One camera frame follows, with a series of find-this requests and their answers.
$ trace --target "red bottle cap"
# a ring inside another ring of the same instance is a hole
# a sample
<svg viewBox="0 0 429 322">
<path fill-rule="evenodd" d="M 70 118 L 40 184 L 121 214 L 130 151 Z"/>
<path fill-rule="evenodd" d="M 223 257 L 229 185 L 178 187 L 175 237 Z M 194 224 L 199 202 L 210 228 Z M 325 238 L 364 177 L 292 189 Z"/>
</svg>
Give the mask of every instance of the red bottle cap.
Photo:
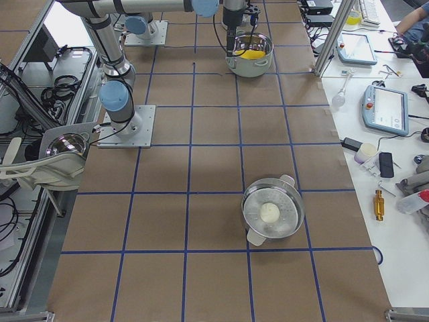
<svg viewBox="0 0 429 322">
<path fill-rule="evenodd" d="M 422 198 L 424 201 L 426 201 L 427 203 L 429 203 L 429 189 L 426 189 L 426 190 L 420 191 L 420 192 L 418 193 L 418 196 L 419 196 L 420 198 Z"/>
</svg>

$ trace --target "person's arm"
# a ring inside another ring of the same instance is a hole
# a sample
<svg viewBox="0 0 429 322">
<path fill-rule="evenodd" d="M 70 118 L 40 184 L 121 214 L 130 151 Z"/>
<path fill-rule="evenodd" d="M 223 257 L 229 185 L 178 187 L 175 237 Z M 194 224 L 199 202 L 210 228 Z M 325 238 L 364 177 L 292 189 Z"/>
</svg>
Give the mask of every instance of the person's arm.
<svg viewBox="0 0 429 322">
<path fill-rule="evenodd" d="M 409 30 L 416 22 L 424 19 L 428 16 L 428 13 L 422 8 L 417 8 L 416 10 L 407 14 L 399 25 L 396 26 L 396 30 L 399 34 L 403 34 Z"/>
</svg>

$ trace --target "white mounting plate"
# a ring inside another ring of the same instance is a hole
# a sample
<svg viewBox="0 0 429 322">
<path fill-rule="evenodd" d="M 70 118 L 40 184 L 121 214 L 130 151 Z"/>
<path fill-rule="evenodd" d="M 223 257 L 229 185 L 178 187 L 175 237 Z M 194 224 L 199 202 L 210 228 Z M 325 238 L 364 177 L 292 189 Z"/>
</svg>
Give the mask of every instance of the white mounting plate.
<svg viewBox="0 0 429 322">
<path fill-rule="evenodd" d="M 135 34 L 129 34 L 125 39 L 125 45 L 130 47 L 164 46 L 167 39 L 168 21 L 157 20 L 156 24 L 158 25 L 158 33 L 155 37 L 146 40 L 138 38 Z"/>
<path fill-rule="evenodd" d="M 155 105 L 136 105 L 134 107 L 136 114 L 141 117 L 140 129 L 133 136 L 120 137 L 113 135 L 105 140 L 98 142 L 99 148 L 150 148 L 152 141 L 152 133 L 154 131 L 155 121 Z M 105 115 L 104 122 L 110 122 L 110 117 Z M 111 126 L 102 127 L 100 132 L 100 139 L 105 138 L 113 134 L 113 128 Z"/>
</svg>

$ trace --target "white bottle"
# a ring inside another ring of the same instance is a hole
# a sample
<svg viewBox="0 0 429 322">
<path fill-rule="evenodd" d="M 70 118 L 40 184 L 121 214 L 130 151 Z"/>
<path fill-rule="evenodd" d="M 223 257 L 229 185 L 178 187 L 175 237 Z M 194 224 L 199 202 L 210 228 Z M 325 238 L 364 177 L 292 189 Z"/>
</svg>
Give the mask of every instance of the white bottle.
<svg viewBox="0 0 429 322">
<path fill-rule="evenodd" d="M 414 193 L 397 201 L 396 208 L 405 214 L 413 213 L 429 205 L 429 189 Z"/>
</svg>

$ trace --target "black smartphone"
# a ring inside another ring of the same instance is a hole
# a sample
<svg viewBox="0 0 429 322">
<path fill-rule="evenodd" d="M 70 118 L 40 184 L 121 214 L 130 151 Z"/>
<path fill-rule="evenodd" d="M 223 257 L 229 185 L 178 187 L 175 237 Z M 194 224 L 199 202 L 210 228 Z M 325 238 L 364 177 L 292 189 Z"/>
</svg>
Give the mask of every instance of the black smartphone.
<svg viewBox="0 0 429 322">
<path fill-rule="evenodd" d="M 390 152 L 380 152 L 378 155 L 380 162 L 380 177 L 393 178 L 393 160 Z"/>
</svg>

